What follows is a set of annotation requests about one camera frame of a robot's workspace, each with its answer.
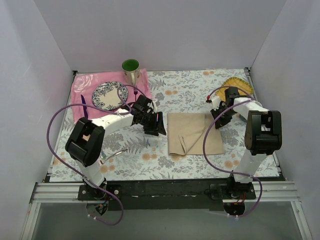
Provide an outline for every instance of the floral tablecloth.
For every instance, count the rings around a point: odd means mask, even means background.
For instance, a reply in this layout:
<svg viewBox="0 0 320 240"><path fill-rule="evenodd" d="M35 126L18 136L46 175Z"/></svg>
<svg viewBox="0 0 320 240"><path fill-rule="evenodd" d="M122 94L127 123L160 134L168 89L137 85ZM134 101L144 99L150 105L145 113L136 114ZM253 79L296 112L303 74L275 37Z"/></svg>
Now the floral tablecloth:
<svg viewBox="0 0 320 240"><path fill-rule="evenodd" d="M247 80L242 69L149 71L148 77L157 109L164 113L166 130L167 113L208 113L211 105L206 103L206 97L211 90L221 86L230 77ZM66 141L73 128L73 115L69 108L57 143L57 153L63 160L79 169L76 161L65 151ZM210 155L209 159L213 164L226 170L232 170L239 164L245 151L245 128L246 123L235 115L228 125L220 129L225 153ZM129 147L129 152L121 153L105 164L108 181L228 177L227 173L209 166L203 155L168 155L167 137L145 135L141 125L126 127L105 136L102 150L110 156L126 147ZM272 156L261 164L256 176L279 176ZM78 181L81 181L79 175L59 160L52 160L50 182Z"/></svg>

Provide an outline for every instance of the white wall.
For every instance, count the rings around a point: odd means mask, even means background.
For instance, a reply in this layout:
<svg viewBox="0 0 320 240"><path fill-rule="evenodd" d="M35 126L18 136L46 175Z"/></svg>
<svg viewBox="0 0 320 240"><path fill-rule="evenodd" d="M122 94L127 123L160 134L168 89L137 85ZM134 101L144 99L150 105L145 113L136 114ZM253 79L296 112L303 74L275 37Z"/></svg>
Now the white wall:
<svg viewBox="0 0 320 240"><path fill-rule="evenodd" d="M282 114L280 166L320 239L320 1L287 0L252 67L259 100Z"/></svg>
<svg viewBox="0 0 320 240"><path fill-rule="evenodd" d="M33 0L0 0L0 19L0 239L16 240L50 164L47 125L67 101L72 72Z"/></svg>
<svg viewBox="0 0 320 240"><path fill-rule="evenodd" d="M34 0L72 70L252 66L285 0Z"/></svg>

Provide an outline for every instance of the yellow scalloped bowl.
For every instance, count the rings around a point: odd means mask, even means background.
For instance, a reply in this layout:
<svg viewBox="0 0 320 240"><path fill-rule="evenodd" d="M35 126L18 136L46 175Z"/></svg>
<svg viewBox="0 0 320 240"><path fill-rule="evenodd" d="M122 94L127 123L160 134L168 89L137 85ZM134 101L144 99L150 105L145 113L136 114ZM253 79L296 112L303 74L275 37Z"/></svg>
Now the yellow scalloped bowl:
<svg viewBox="0 0 320 240"><path fill-rule="evenodd" d="M253 94L254 93L254 88L247 83L245 80L237 77L237 76L232 76L230 78L228 78L223 84L222 86L234 86L234 87L238 87L241 88L245 91L247 91L249 94ZM225 96L225 88L221 88L218 91L215 92L216 96L219 96L220 99L222 101L226 101L226 96ZM240 95L246 95L243 91L239 90Z"/></svg>

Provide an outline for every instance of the pink cloth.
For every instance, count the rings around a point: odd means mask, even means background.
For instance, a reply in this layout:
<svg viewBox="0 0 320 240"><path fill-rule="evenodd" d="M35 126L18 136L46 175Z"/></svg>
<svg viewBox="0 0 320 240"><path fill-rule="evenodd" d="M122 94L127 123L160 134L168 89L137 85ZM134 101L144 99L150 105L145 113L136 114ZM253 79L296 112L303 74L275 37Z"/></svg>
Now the pink cloth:
<svg viewBox="0 0 320 240"><path fill-rule="evenodd" d="M152 99L151 91L149 88L149 80L148 80L148 74L146 69L141 70L142 78L139 79L137 83L137 87L150 99ZM106 82L120 82L123 84L128 84L128 82L125 79L125 74L123 71L116 71L116 72L98 72L98 73L92 73L92 74L84 74L84 75L78 75L74 78L72 87L71 87L71 103L72 104L81 104L81 95L83 95L85 99L85 103L88 105L94 105L92 102L92 93L98 87L100 84L106 83ZM129 95L127 99L127 103L131 103L135 101L135 94L134 94L134 88L128 86L127 87ZM88 118L96 119L101 118L103 116L108 115L105 112L87 107L86 111L88 113ZM84 109L82 106L73 106L72 107L73 112L73 120L76 123L80 118L84 117Z"/></svg>

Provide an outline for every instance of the mug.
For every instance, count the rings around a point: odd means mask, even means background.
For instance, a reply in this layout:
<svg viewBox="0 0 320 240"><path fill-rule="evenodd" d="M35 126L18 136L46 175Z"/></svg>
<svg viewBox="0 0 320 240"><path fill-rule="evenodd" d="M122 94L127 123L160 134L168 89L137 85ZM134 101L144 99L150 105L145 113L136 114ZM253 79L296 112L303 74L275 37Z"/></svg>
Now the mug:
<svg viewBox="0 0 320 240"><path fill-rule="evenodd" d="M141 76L139 62L135 59L127 59L122 63L125 79L128 83L136 85Z"/></svg>

